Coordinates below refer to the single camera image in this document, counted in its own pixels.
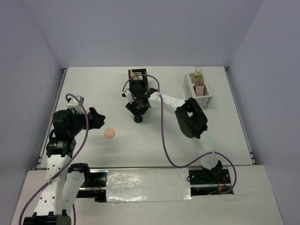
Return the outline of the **dark green powder puff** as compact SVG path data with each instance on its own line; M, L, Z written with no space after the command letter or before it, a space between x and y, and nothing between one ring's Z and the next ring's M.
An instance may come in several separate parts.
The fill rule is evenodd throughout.
M143 118L141 116L139 117L134 117L134 122L135 123L142 123L143 122Z

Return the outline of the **peach round makeup sponge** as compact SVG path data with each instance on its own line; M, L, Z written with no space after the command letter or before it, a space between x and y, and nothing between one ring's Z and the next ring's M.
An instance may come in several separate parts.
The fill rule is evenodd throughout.
M104 137L107 139L111 139L115 136L115 130L113 128L106 128L104 130Z

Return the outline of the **beige gold cosmetic tube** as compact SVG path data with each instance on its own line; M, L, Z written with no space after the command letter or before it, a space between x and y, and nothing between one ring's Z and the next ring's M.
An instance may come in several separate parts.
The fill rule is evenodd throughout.
M132 79L137 75L142 75L141 72L134 72L133 70L130 70L129 74L130 74L130 77L132 77Z

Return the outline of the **pink palette case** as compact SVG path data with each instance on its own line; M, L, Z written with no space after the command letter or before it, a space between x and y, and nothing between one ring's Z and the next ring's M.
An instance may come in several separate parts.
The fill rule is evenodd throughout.
M203 96L204 95L204 88L205 88L205 85L204 85L203 82L195 83L195 95L197 97Z

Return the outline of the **gold liquid foundation bottle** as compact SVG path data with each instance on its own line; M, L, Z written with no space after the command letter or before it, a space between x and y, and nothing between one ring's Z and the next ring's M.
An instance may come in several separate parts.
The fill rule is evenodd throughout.
M201 66L196 66L193 77L200 78L202 75L203 68Z

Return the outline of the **white gold egg bottle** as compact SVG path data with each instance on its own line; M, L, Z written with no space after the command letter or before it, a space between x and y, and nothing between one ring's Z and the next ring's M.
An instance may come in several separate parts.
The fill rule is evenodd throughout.
M133 78L133 80L143 80L143 76L142 75L137 75Z

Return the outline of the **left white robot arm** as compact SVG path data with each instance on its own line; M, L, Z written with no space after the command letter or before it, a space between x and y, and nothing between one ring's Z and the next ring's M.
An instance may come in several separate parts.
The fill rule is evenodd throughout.
M19 217L20 225L71 225L75 217L70 216L80 187L92 181L87 163L74 164L75 136L82 130L100 129L105 116L91 107L77 112L74 108L59 110L52 116L53 130L46 146L47 168L44 185L34 194L39 201L32 216Z

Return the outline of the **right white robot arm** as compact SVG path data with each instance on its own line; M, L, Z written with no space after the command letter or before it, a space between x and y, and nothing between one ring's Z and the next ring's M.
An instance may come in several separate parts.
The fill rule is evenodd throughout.
M208 119L194 98L191 97L187 100L178 99L165 95L154 88L142 88L139 92L123 88L122 97L128 99L126 108L133 114L134 122L136 123L141 123L143 121L143 114L148 109L160 108L162 145L165 156L172 166L176 168L187 168L200 160L204 178L208 183L215 183L220 178L220 172L223 169L222 163L216 161L213 156L205 159L208 155L213 154L213 147L207 137ZM204 153L201 156L186 165L176 165L167 152L164 133L165 112L174 115L183 135L193 141L198 140L201 144L201 148L204 150Z

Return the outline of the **black slotted organizer box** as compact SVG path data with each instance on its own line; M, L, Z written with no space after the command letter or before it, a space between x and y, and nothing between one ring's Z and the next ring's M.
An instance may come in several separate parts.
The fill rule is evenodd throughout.
M128 77L132 78L129 81L129 90L134 99L134 103L137 104L138 109L146 108L148 100L146 99L147 91L149 90L148 78L143 76L147 74L145 68L142 69L130 69L128 71Z

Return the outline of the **white slotted organizer box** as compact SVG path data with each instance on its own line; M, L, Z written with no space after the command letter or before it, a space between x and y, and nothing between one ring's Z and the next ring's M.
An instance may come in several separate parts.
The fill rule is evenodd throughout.
M203 75L196 78L194 74L186 73L182 87L186 99L194 98L200 107L207 108L212 99L212 94Z

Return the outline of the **silver taped panel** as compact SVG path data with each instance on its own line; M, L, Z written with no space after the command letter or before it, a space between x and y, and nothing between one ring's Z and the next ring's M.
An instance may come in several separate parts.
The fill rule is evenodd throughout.
M191 199L188 169L111 169L108 203L177 202Z

